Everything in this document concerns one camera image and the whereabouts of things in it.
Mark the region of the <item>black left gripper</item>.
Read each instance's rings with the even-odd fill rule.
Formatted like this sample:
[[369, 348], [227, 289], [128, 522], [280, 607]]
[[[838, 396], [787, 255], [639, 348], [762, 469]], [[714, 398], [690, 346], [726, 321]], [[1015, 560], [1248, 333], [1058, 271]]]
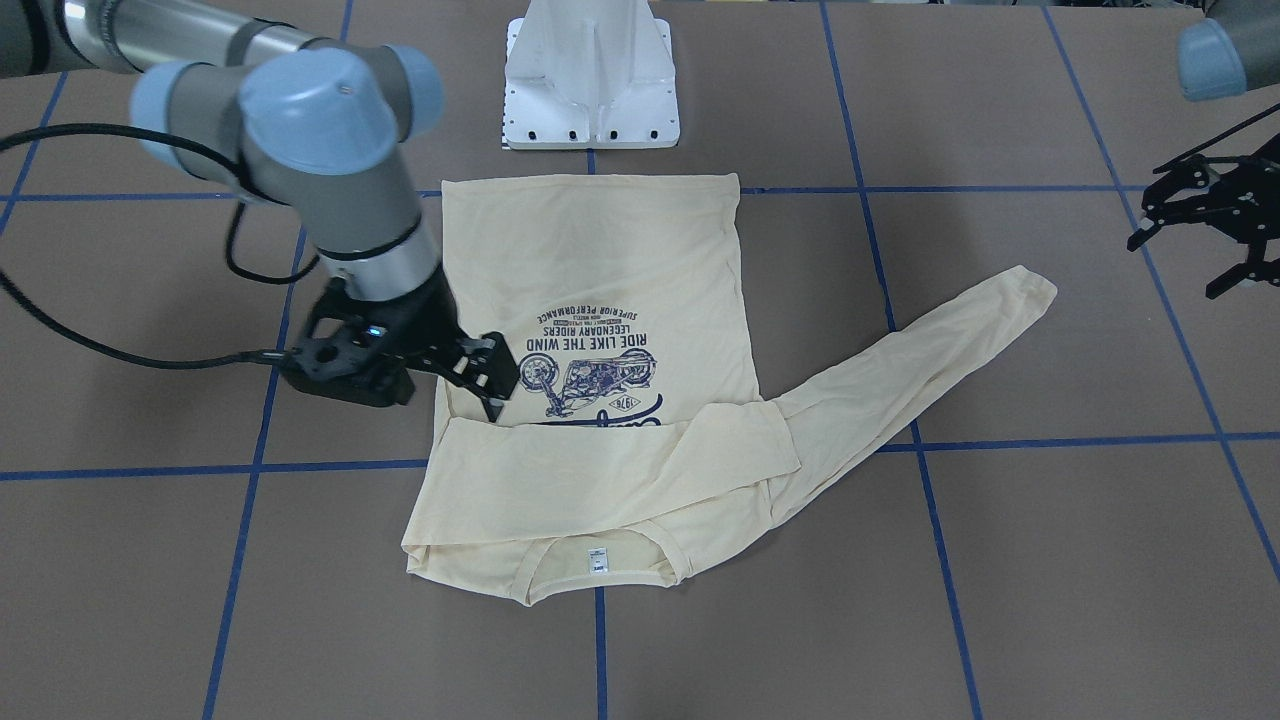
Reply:
[[1261, 151], [1208, 158], [1196, 152], [1155, 170], [1140, 200], [1142, 219], [1128, 238], [1137, 252], [1162, 228], [1208, 225], [1247, 247], [1244, 263], [1206, 286], [1215, 300], [1242, 284], [1274, 284], [1268, 246], [1277, 240], [1277, 161]]

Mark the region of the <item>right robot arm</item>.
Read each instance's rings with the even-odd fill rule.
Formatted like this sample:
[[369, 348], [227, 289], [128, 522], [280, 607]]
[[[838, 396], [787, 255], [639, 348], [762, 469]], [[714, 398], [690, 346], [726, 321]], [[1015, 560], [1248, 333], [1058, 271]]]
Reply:
[[407, 404], [412, 372], [474, 395], [495, 421], [518, 380], [502, 334], [458, 323], [440, 245], [401, 145], [438, 123], [440, 77], [419, 50], [361, 47], [201, 1], [5, 1], [3, 77], [134, 74], [125, 126], [69, 123], [3, 140], [138, 140], [159, 161], [243, 204], [293, 209], [329, 273], [294, 346], [168, 361], [72, 331], [13, 283], [3, 290], [69, 341], [138, 366], [274, 366], [296, 389], [370, 407]]

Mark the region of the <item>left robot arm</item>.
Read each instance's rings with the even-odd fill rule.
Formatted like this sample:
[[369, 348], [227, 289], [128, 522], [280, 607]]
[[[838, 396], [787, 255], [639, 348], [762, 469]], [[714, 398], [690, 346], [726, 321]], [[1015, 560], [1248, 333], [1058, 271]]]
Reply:
[[[1277, 3], [1204, 3], [1203, 20], [1178, 38], [1183, 97], [1199, 102], [1277, 85]], [[1142, 195], [1142, 219], [1126, 250], [1135, 252], [1170, 225], [1207, 225], [1245, 247], [1242, 263], [1207, 283], [1207, 299], [1244, 283], [1277, 286], [1279, 263], [1267, 251], [1279, 237], [1279, 138], [1248, 154], [1207, 154], [1276, 111], [1277, 106], [1260, 111], [1156, 167], [1157, 178]]]

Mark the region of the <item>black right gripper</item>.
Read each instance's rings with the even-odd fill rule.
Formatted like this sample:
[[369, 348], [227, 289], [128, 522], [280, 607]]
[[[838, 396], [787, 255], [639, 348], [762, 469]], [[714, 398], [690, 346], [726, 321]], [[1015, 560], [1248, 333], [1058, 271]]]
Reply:
[[329, 337], [348, 328], [355, 332], [379, 325], [385, 331], [383, 351], [401, 357], [429, 357], [445, 366], [442, 378], [475, 396], [489, 423], [498, 423], [518, 384], [518, 366], [499, 332], [479, 338], [460, 327], [454, 295], [445, 273], [434, 272], [420, 287], [385, 301], [357, 300], [349, 283], [329, 279], [305, 323], [305, 338]]

